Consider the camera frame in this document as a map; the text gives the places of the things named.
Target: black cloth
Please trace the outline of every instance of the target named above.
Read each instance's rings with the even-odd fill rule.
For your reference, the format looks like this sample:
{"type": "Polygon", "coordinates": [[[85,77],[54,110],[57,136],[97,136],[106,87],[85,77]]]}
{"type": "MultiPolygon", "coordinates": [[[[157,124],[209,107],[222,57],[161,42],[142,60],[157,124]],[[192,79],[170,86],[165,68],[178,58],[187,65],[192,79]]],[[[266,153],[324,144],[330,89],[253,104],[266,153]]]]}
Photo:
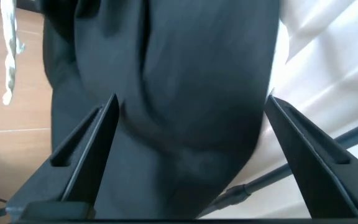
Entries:
{"type": "Polygon", "coordinates": [[[98,218],[195,218],[257,144],[279,1],[39,1],[55,149],[115,93],[98,218]]]}

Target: white rope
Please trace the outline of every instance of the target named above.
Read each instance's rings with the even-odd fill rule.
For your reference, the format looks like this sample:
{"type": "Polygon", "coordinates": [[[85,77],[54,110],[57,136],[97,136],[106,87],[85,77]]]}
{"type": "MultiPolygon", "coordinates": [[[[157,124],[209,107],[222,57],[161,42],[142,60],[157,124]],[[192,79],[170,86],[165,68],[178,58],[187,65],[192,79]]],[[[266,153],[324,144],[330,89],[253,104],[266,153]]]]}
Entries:
{"type": "Polygon", "coordinates": [[[20,43],[16,35],[17,21],[15,15],[16,0],[1,0],[2,24],[4,29],[4,38],[7,48],[5,59],[5,88],[6,92],[2,97],[4,105],[9,105],[13,96],[16,75],[16,54],[24,50],[24,44],[20,43]]]}

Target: tiled floor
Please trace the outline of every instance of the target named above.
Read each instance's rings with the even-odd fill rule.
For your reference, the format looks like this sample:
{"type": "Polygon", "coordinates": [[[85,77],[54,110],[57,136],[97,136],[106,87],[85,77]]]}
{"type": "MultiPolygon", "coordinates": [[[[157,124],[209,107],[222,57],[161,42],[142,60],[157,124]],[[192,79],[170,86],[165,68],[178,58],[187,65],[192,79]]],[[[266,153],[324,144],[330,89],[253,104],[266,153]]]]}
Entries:
{"type": "MultiPolygon", "coordinates": [[[[17,23],[26,50],[17,56],[12,103],[4,106],[7,52],[0,12],[0,197],[4,199],[9,199],[50,154],[52,91],[42,64],[43,18],[18,9],[17,23]]],[[[0,220],[0,223],[7,222],[7,218],[0,220]]]]}

